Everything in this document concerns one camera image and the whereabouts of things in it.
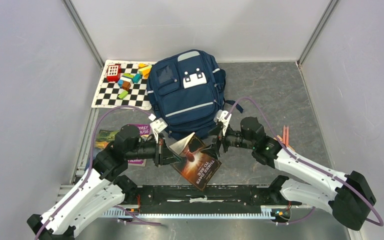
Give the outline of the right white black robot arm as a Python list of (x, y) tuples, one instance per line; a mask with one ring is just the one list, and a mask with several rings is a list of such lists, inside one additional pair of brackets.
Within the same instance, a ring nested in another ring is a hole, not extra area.
[(249, 149), (260, 164), (283, 171), (299, 179), (278, 176), (269, 189), (269, 199), (275, 204), (299, 202), (322, 209), (348, 229), (359, 231), (369, 221), (369, 213), (376, 204), (375, 195), (365, 176), (357, 171), (346, 174), (318, 164), (266, 135), (256, 117), (245, 117), (240, 130), (235, 131), (224, 116), (214, 118), (214, 136), (205, 153), (220, 155), (220, 148)]

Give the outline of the Three Days To See book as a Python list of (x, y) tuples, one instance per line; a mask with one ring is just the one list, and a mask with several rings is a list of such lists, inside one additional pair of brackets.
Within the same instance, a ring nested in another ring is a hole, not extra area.
[(222, 165), (217, 157), (205, 153), (207, 146), (193, 132), (169, 146), (178, 157), (171, 166), (190, 184), (204, 191), (207, 184)]

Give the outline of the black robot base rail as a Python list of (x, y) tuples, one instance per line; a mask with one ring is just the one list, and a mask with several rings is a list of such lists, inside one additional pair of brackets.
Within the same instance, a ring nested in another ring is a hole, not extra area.
[(142, 214), (257, 214), (262, 206), (300, 206), (268, 185), (142, 185), (123, 206), (137, 205)]

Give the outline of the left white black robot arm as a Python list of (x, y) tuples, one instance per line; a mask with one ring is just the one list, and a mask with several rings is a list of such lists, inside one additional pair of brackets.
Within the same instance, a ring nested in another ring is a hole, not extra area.
[(60, 201), (43, 214), (32, 214), (27, 219), (35, 239), (73, 240), (109, 209), (122, 202), (133, 203), (138, 187), (123, 172), (129, 160), (138, 159), (151, 159), (161, 166), (182, 158), (167, 146), (161, 133), (144, 140), (137, 126), (123, 126)]

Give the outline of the purple Treehouse book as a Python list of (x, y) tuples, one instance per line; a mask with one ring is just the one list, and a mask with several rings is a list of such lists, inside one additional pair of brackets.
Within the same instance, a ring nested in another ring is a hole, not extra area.
[[(134, 124), (139, 129), (139, 135), (146, 140), (151, 132), (151, 127), (149, 124)], [(145, 167), (146, 159), (130, 159), (128, 160), (129, 166)]]

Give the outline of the navy blue student backpack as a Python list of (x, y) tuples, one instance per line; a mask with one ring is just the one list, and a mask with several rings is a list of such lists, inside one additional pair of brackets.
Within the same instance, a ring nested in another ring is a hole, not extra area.
[(181, 140), (191, 133), (201, 139), (216, 127), (214, 118), (225, 104), (226, 71), (215, 57), (191, 49), (152, 65), (147, 96), (157, 118), (167, 123), (168, 136)]

